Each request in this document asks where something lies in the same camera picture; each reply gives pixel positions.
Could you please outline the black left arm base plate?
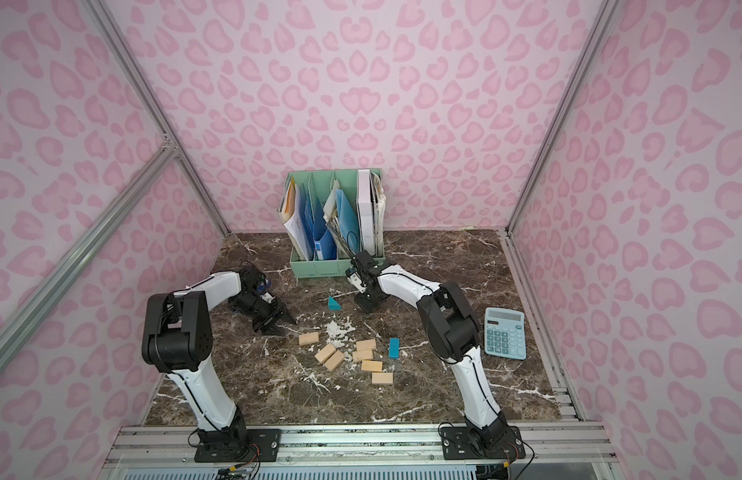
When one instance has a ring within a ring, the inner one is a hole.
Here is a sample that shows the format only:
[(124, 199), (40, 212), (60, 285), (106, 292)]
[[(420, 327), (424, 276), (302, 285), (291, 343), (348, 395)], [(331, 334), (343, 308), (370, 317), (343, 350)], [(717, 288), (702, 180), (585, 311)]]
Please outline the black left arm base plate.
[(280, 429), (248, 429), (243, 435), (199, 431), (196, 463), (275, 462), (281, 443)]

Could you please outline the natural wooden rectangular block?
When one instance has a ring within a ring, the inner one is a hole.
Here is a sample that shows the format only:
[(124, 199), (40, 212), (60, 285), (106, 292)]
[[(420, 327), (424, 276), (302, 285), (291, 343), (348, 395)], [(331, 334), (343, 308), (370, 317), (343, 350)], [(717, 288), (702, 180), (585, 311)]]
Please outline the natural wooden rectangular block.
[(320, 333), (310, 332), (306, 334), (301, 334), (298, 338), (298, 342), (300, 346), (306, 346), (306, 345), (312, 345), (315, 343), (318, 343), (320, 341)]

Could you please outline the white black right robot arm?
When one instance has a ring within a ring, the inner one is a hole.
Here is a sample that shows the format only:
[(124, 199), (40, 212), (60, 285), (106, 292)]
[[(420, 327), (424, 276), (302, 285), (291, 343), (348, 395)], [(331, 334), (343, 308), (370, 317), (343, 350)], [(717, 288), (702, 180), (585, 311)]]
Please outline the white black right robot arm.
[(356, 303), (367, 313), (389, 297), (417, 309), (431, 349), (454, 373), (473, 451), (489, 457), (506, 449), (511, 459), (523, 458), (524, 442), (491, 392), (478, 318), (461, 287), (454, 281), (426, 280), (393, 262), (379, 264), (366, 251), (353, 255), (346, 276), (357, 289)]

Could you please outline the teal triangular wooden block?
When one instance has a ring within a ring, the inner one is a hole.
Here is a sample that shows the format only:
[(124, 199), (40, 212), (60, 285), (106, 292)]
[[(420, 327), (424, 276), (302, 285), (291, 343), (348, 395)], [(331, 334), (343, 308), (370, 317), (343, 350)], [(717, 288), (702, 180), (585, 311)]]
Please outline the teal triangular wooden block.
[(340, 311), (342, 309), (341, 304), (334, 297), (329, 297), (327, 303), (331, 311)]

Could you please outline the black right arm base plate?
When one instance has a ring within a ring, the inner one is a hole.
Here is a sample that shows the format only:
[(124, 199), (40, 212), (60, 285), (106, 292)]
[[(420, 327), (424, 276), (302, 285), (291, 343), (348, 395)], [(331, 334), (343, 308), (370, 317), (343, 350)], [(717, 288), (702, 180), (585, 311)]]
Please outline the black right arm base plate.
[(500, 460), (513, 463), (527, 456), (520, 430), (500, 425), (495, 436), (490, 430), (471, 426), (441, 424), (438, 434), (446, 460)]

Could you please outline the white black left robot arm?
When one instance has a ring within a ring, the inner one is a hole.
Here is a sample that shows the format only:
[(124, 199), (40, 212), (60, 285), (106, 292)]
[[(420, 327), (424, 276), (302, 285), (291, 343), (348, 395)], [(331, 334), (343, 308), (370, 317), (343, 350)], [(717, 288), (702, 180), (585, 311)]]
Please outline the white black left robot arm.
[(225, 303), (252, 320), (263, 335), (281, 335), (278, 323), (296, 322), (270, 292), (271, 282), (255, 265), (217, 272), (193, 286), (148, 299), (142, 357), (185, 395), (198, 422), (198, 452), (218, 458), (222, 449), (240, 454), (251, 444), (240, 408), (228, 396), (212, 362), (211, 311)]

